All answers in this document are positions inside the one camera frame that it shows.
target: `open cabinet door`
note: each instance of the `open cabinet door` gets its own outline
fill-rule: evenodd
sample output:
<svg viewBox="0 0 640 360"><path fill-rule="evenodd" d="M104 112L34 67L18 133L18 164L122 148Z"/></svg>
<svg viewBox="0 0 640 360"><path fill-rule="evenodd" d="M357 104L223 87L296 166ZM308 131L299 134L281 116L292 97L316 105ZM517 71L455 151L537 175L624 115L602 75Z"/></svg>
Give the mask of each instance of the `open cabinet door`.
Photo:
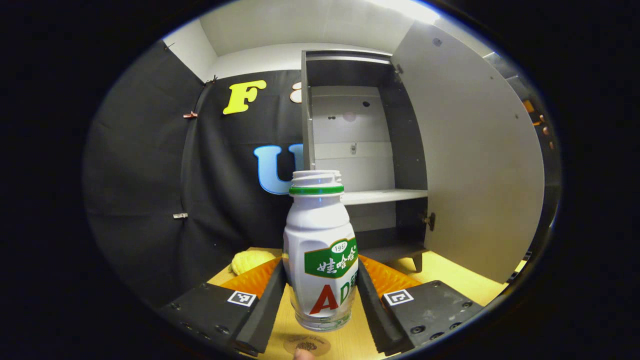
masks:
<svg viewBox="0 0 640 360"><path fill-rule="evenodd" d="M420 127L435 213L425 248L505 282L536 232L541 149L524 105L480 55L416 22L391 57Z"/></svg>

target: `cabinet shelf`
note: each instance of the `cabinet shelf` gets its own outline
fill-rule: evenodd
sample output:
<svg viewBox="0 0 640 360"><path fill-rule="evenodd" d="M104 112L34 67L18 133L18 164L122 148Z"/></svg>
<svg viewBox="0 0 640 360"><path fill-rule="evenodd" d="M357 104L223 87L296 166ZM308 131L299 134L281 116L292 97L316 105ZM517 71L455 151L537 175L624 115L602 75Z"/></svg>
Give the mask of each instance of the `cabinet shelf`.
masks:
<svg viewBox="0 0 640 360"><path fill-rule="evenodd" d="M365 192L345 192L342 203L348 205L374 204L377 202L391 202L427 197L427 190L386 189Z"/></svg>

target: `bottle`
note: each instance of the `bottle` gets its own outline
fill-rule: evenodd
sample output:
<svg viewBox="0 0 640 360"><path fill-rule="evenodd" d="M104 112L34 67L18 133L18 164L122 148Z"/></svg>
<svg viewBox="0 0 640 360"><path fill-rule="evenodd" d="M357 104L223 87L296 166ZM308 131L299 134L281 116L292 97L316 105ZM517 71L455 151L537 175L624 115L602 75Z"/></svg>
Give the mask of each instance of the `bottle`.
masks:
<svg viewBox="0 0 640 360"><path fill-rule="evenodd" d="M289 188L282 259L296 320L311 331L336 330L351 318L358 246L341 181L336 170L296 171Z"/></svg>

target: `finger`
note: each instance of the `finger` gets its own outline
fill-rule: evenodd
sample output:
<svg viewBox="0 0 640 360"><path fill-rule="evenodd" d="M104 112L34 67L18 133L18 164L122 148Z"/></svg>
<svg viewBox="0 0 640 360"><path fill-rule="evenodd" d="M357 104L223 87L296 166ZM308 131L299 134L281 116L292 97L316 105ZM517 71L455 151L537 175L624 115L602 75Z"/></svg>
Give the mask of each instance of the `finger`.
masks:
<svg viewBox="0 0 640 360"><path fill-rule="evenodd" d="M293 360L315 360L316 357L311 354L309 351L297 348L296 352L293 354Z"/></svg>

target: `cabinet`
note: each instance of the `cabinet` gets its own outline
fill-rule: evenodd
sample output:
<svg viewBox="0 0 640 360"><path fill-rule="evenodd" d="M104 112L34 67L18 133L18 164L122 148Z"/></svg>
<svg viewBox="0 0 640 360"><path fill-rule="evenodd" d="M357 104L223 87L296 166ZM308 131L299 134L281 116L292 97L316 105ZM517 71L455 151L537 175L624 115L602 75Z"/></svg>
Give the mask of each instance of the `cabinet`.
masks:
<svg viewBox="0 0 640 360"><path fill-rule="evenodd" d="M305 169L340 170L360 253L386 262L425 251L420 129L391 55L303 51Z"/></svg>
<svg viewBox="0 0 640 360"><path fill-rule="evenodd" d="M545 173L531 118L491 64L416 21L393 55L303 51L302 83L305 168L342 172L362 254L428 249L509 278L540 223Z"/></svg>

